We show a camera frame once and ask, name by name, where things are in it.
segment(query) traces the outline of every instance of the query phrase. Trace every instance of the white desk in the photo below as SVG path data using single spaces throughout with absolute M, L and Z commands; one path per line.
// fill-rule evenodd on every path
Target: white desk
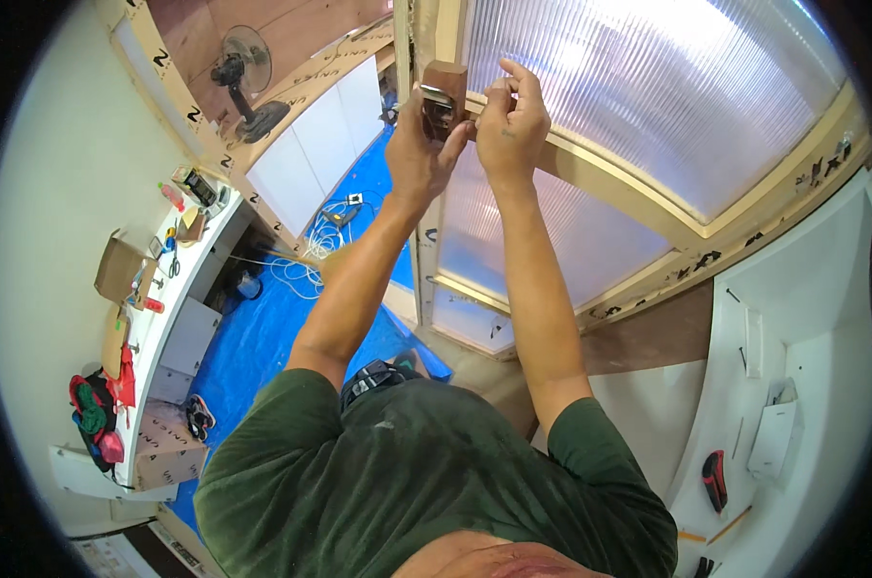
M 243 202 L 243 196 L 232 190 L 230 203 L 220 214 L 208 222 L 207 230 L 202 239 L 191 247 L 179 248 L 180 270 L 176 277 L 170 279 L 159 270 L 154 275 L 154 279 L 163 281 L 163 289 L 153 284 L 150 286 L 149 295 L 163 303 L 164 311 L 162 314 L 129 308 L 131 330 L 128 334 L 128 343 L 136 345 L 140 349 L 133 354 L 134 403 L 136 407 L 120 411 L 118 423 L 115 426 L 115 431 L 121 436 L 121 443 L 124 444 L 124 461 L 115 464 L 115 476 L 120 484 L 130 486 L 133 479 L 137 428 L 140 425 L 141 415 L 144 413 L 144 405 L 150 390 L 153 372 L 157 368 L 159 357 L 163 353 L 163 347 L 166 345 L 166 339 L 170 335 L 172 325 L 176 321 L 179 309 L 185 301 L 185 296 L 195 281 L 202 263 L 208 257 L 215 241 L 221 236 L 224 227 L 240 208 L 241 202 Z M 174 226 L 179 216 L 180 214 L 175 208 L 171 209 L 170 214 L 160 225 L 157 235 L 164 238 L 166 229 Z M 162 267 L 164 269 L 169 267 L 167 259 L 163 259 Z M 170 487 L 172 488 L 172 497 L 175 498 L 178 486 Z

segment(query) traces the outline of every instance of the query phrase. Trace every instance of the red bottle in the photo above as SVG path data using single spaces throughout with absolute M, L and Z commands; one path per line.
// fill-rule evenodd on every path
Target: red bottle
M 144 309 L 150 309 L 155 314 L 161 314 L 165 308 L 163 307 L 162 302 L 159 302 L 152 297 L 144 297 Z

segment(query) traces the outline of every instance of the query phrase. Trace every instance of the hand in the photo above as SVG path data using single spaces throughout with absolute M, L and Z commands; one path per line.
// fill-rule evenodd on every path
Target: hand
M 532 190 L 532 174 L 552 125 L 536 75 L 507 58 L 500 59 L 500 67 L 513 76 L 495 80 L 484 92 L 488 104 L 476 123 L 477 158 L 495 196 L 520 191 L 527 183 Z M 519 98 L 508 112 L 512 92 Z
M 472 130 L 470 121 L 460 123 L 442 150 L 438 143 L 428 141 L 423 134 L 423 92 L 415 87 L 401 106 L 395 134 L 384 151 L 394 183 L 389 198 L 402 209 L 423 214 L 430 202 L 445 191 Z

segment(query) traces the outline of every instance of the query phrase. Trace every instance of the man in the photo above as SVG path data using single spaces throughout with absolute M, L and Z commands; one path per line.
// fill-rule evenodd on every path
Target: man
M 500 209 L 516 348 L 550 458 L 486 401 L 426 379 L 359 391 L 341 414 L 346 364 L 473 129 L 463 123 L 434 151 L 416 89 L 385 152 L 393 191 L 326 284 L 285 371 L 205 469 L 199 528 L 230 576 L 672 574 L 674 521 L 593 399 L 542 222 L 532 175 L 551 122 L 539 81 L 500 64 L 512 77 L 486 92 L 477 156 Z

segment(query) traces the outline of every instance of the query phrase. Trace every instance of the green t-shirt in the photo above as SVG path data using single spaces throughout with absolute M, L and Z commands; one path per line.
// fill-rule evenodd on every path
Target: green t-shirt
M 551 458 L 460 387 L 373 389 L 340 416 L 324 376 L 284 371 L 214 452 L 198 526 L 232 577 L 388 577 L 462 529 L 670 576 L 674 520 L 599 402 L 569 405 L 548 442 Z

